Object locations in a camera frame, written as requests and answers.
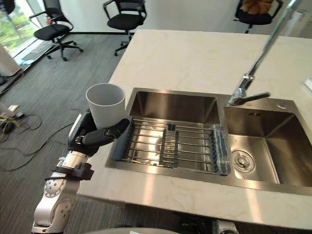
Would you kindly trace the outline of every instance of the stainless steel sink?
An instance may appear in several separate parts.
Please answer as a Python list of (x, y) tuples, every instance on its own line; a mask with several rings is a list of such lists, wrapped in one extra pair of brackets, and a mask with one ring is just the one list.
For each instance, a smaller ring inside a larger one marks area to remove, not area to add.
[(236, 177), (312, 186), (312, 146), (294, 113), (224, 111)]
[[(133, 118), (131, 137), (124, 149), (118, 143), (112, 147), (105, 166), (312, 195), (312, 135), (295, 103), (264, 98), (232, 107), (229, 98), (135, 88), (126, 110)], [(214, 124), (226, 131), (231, 168), (227, 176), (212, 168)]]

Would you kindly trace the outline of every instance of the floor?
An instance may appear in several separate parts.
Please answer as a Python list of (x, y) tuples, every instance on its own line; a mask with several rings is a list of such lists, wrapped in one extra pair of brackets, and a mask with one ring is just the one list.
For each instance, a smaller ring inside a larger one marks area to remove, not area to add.
[[(56, 130), (75, 121), (80, 110), (87, 108), (85, 91), (93, 84), (108, 82), (122, 53), (114, 56), (125, 36), (119, 35), (71, 35), (84, 50), (66, 49), (64, 62), (58, 52), (53, 59), (43, 58), (32, 67), (19, 83), (1, 97), (1, 105), (20, 105), (25, 114), (40, 116), (42, 125), (36, 130), (16, 129), (0, 143), (0, 166), (12, 169), (25, 163), (31, 156), (24, 154), (38, 149)], [(40, 124), (37, 116), (30, 116), (28, 124), (35, 128)], [(57, 133), (34, 159), (15, 172), (0, 172), (0, 233), (29, 234), (33, 213), (41, 200), (44, 178), (51, 174), (58, 158), (66, 154), (66, 140), (70, 127)], [(82, 234), (89, 231), (131, 225), (180, 231), (185, 215), (154, 208), (114, 205), (78, 197), (66, 234)], [(307, 234), (310, 231), (273, 228), (237, 223), (241, 234)]]

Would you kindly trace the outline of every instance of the sink drain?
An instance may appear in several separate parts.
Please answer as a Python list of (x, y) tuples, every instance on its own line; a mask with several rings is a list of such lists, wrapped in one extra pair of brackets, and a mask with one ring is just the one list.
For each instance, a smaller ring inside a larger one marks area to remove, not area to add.
[(249, 153), (237, 150), (232, 152), (234, 167), (240, 172), (248, 173), (254, 169), (254, 159)]

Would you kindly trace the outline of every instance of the faucet handle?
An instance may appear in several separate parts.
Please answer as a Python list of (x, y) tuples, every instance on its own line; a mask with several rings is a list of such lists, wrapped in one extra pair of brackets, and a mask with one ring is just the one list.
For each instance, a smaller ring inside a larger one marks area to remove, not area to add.
[(254, 100), (261, 99), (261, 98), (268, 98), (270, 95), (271, 95), (270, 92), (263, 92), (263, 93), (251, 95), (248, 97), (238, 97), (235, 100), (235, 105), (243, 105), (248, 101), (254, 101)]

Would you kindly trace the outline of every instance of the black office chair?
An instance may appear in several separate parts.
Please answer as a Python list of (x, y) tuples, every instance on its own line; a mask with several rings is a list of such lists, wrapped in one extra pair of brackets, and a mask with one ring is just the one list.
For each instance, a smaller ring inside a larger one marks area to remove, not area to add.
[[(119, 14), (110, 18), (106, 8), (112, 2), (116, 3)], [(128, 47), (131, 41), (130, 30), (136, 29), (145, 21), (147, 13), (144, 4), (144, 0), (109, 0), (103, 4), (104, 11), (109, 19), (107, 25), (111, 28), (125, 30), (125, 33), (129, 36), (129, 41), (123, 41), (121, 47), (115, 50), (115, 56), (118, 55), (118, 51)], [(137, 11), (138, 15), (124, 14), (122, 11)]]
[(248, 28), (245, 33), (249, 33), (249, 30), (252, 29), (254, 25), (266, 25), (270, 24), (272, 22), (272, 19), (277, 15), (281, 7), (283, 6), (282, 0), (276, 0), (278, 3), (278, 7), (276, 11), (274, 12), (273, 16), (271, 16), (269, 13), (265, 13), (262, 15), (251, 15), (248, 14), (248, 12), (244, 12), (241, 8), (243, 5), (243, 0), (240, 0), (236, 9), (235, 21), (240, 21), (242, 23), (248, 24)]
[[(53, 24), (45, 26), (34, 32), (34, 36), (36, 38), (41, 40), (51, 40), (53, 43), (55, 43), (55, 45), (44, 55), (46, 55), (48, 59), (51, 59), (52, 57), (50, 56), (50, 53), (53, 53), (56, 50), (60, 50), (61, 57), (64, 61), (67, 61), (67, 58), (63, 55), (63, 50), (65, 48), (79, 49), (80, 52), (83, 52), (83, 50), (78, 46), (70, 45), (71, 43), (76, 45), (76, 42), (73, 40), (62, 43), (58, 38), (68, 34), (74, 28), (72, 23), (63, 14), (59, 0), (43, 0), (43, 4), (45, 11), (34, 14), (33, 16), (30, 16), (29, 19), (31, 20), (33, 17), (47, 14), (51, 18), (51, 22), (54, 22)], [(58, 21), (69, 23), (71, 28), (63, 24), (58, 24)]]

